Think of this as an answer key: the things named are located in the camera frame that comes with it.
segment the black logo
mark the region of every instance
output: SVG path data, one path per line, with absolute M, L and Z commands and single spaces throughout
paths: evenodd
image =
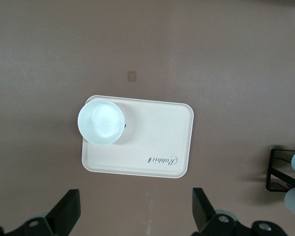
M 155 164 L 168 164 L 170 166 L 176 164 L 178 162 L 178 158 L 176 156 L 171 156 L 170 158 L 149 158 L 148 163 Z

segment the rectangular tray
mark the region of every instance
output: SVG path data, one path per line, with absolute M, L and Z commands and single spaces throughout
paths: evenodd
M 82 164 L 92 172 L 182 177 L 188 167 L 193 110 L 187 104 L 95 95 L 117 104 L 126 127 L 113 144 L 83 139 Z

